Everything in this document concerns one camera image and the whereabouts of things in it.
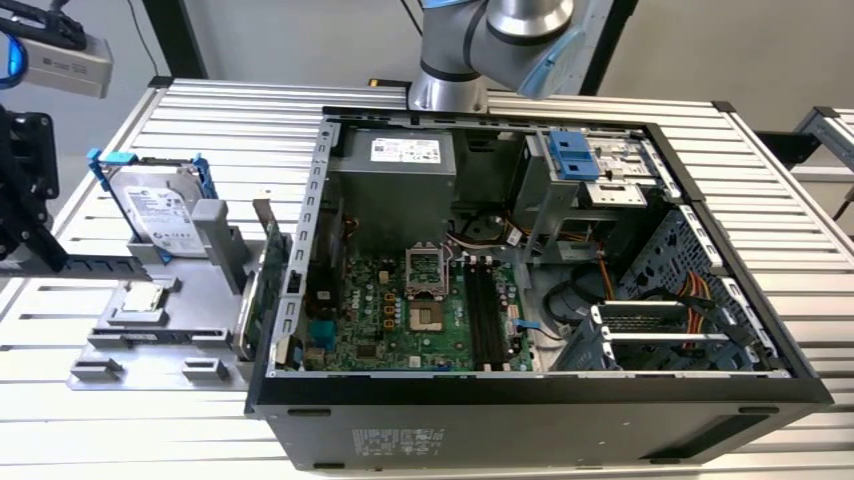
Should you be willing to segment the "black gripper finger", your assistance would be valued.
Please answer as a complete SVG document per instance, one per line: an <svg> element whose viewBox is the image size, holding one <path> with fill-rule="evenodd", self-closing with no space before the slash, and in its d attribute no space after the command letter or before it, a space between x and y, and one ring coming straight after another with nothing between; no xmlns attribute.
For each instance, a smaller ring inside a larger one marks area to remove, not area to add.
<svg viewBox="0 0 854 480"><path fill-rule="evenodd" d="M1 272L59 273L68 253L45 227L45 210L32 213L27 203L1 194Z"/></svg>

